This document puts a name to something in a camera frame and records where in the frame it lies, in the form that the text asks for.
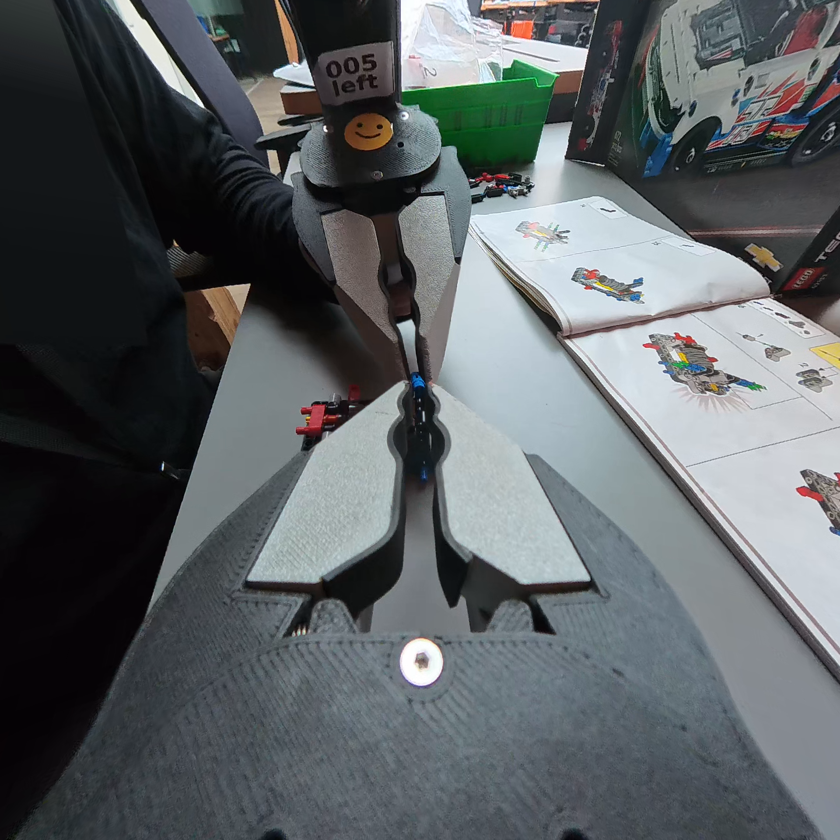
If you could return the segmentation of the person's torso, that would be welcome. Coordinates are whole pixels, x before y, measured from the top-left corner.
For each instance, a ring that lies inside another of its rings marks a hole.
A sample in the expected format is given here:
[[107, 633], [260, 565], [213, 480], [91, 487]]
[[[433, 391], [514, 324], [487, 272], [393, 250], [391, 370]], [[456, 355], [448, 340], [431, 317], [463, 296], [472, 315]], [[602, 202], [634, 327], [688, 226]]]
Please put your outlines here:
[[159, 72], [107, 2], [2, 2], [2, 31], [6, 835], [140, 624], [214, 391], [178, 281], [172, 303], [143, 290], [151, 216], [120, 113]]

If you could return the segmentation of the crumpled clear plastic bags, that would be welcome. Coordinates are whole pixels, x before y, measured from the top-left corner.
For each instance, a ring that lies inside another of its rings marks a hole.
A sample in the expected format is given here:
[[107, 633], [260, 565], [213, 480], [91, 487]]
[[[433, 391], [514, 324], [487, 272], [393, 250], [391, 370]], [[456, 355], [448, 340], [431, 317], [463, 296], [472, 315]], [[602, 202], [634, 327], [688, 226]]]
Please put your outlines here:
[[502, 26], [467, 1], [401, 2], [402, 88], [444, 88], [502, 78]]

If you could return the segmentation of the black frame lego model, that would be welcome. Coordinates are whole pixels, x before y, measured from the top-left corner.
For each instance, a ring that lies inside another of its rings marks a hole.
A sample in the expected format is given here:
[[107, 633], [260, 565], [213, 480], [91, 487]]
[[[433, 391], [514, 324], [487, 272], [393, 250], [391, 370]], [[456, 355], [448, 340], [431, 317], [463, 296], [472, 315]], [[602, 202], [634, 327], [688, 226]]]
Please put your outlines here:
[[[433, 433], [429, 419], [432, 412], [431, 402], [428, 387], [425, 398], [416, 399], [413, 396], [411, 374], [409, 387], [411, 405], [407, 408], [402, 427], [406, 471], [426, 484], [434, 471]], [[372, 402], [361, 397], [358, 385], [351, 385], [345, 397], [333, 394], [328, 400], [315, 401], [309, 406], [303, 406], [300, 414], [304, 417], [304, 423], [296, 428], [296, 434], [302, 436], [301, 450], [307, 452], [312, 449]]]

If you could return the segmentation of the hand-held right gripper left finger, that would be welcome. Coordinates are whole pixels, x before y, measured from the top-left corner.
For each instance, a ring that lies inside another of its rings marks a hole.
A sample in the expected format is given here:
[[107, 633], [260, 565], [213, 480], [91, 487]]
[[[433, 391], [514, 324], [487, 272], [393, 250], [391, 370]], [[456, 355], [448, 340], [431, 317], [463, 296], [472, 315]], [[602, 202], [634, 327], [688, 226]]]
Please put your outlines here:
[[403, 569], [408, 382], [304, 454], [246, 576], [255, 590], [342, 601], [359, 615]]

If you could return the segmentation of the lego instruction booklet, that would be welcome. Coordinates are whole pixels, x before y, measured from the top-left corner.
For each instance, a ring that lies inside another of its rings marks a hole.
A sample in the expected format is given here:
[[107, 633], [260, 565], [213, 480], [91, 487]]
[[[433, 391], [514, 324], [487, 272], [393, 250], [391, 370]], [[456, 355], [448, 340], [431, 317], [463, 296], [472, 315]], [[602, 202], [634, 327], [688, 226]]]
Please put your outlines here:
[[838, 337], [601, 196], [470, 231], [837, 675]]

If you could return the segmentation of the wooden furniture frame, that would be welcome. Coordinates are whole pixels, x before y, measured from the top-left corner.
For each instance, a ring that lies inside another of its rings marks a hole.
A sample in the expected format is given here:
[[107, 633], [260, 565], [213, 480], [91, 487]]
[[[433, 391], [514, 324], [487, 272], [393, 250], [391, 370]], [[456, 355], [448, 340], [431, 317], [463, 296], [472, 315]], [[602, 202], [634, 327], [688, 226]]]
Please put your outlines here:
[[201, 371], [224, 367], [248, 294], [249, 284], [184, 294], [187, 339]]

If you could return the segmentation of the green object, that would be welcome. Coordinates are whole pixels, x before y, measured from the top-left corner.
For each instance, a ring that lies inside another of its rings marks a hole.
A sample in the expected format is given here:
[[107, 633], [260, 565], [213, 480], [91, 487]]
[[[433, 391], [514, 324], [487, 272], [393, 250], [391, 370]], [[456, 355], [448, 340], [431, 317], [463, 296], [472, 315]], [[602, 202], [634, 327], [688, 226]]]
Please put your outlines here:
[[406, 90], [402, 104], [436, 119], [442, 145], [455, 147], [464, 167], [524, 164], [538, 152], [556, 79], [516, 59], [501, 80]]

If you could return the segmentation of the black lego set box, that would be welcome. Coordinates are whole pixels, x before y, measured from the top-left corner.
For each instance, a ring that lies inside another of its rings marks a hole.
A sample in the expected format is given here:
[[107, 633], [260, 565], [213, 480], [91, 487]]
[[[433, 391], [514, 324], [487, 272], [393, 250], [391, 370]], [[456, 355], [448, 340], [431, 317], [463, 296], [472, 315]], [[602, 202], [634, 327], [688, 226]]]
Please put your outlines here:
[[773, 293], [838, 294], [839, 2], [600, 2], [566, 158]]

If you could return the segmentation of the person's left forearm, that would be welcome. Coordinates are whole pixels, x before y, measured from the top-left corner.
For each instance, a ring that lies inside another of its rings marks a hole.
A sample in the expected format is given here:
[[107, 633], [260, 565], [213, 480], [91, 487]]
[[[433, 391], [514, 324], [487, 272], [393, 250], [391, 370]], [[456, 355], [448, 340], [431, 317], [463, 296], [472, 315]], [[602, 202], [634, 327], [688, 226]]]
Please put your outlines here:
[[250, 270], [250, 282], [270, 283], [286, 297], [336, 302], [303, 255], [291, 188], [153, 67], [131, 82], [120, 122], [151, 216], [140, 237], [150, 258], [143, 291], [173, 302], [180, 289], [165, 251], [176, 242]]

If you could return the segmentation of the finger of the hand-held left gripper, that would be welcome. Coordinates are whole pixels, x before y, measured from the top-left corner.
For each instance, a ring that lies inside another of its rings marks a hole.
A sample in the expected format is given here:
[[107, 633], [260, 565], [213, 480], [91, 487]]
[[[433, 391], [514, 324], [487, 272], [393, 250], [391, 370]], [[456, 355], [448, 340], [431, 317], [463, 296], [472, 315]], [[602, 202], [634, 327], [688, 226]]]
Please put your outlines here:
[[435, 382], [445, 358], [459, 278], [445, 197], [418, 197], [400, 212], [397, 223], [414, 284], [416, 360], [423, 378]]
[[403, 340], [381, 284], [382, 253], [373, 221], [348, 209], [321, 215], [335, 294], [386, 380], [408, 379]]

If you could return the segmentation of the pile of lego pieces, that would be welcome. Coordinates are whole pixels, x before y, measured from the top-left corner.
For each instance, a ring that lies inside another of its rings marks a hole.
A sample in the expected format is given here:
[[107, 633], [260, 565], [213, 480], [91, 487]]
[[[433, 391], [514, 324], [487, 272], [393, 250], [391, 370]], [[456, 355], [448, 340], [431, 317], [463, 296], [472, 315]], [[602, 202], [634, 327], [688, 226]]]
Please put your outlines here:
[[528, 196], [535, 184], [528, 175], [516, 172], [492, 174], [482, 172], [468, 178], [473, 204], [482, 203], [488, 198], [509, 195], [512, 198]]

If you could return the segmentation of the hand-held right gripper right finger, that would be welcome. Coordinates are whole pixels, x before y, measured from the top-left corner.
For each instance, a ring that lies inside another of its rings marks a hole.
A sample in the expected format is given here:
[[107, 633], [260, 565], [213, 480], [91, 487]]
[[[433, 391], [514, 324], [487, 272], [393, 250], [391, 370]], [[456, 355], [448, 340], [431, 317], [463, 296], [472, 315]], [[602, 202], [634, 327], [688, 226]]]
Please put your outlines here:
[[575, 592], [592, 583], [528, 458], [439, 385], [431, 385], [438, 578], [472, 606]]

